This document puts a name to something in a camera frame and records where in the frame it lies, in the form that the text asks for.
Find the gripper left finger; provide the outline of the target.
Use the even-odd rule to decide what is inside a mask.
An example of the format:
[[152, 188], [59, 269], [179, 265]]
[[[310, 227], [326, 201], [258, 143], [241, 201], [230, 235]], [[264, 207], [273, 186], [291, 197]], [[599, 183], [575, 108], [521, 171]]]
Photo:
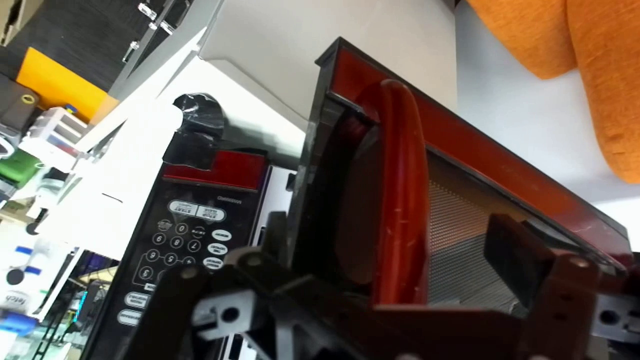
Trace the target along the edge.
[[372, 360], [364, 310], [313, 276], [255, 249], [222, 269], [167, 269], [122, 360], [216, 360], [241, 337], [260, 360]]

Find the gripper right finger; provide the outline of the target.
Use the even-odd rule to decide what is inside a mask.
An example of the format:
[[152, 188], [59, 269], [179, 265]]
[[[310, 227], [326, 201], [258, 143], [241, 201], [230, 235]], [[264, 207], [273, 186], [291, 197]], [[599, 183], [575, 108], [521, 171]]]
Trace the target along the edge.
[[579, 252], [554, 252], [535, 230], [492, 213], [484, 258], [525, 308], [520, 360], [588, 360], [589, 339], [638, 355], [638, 281]]

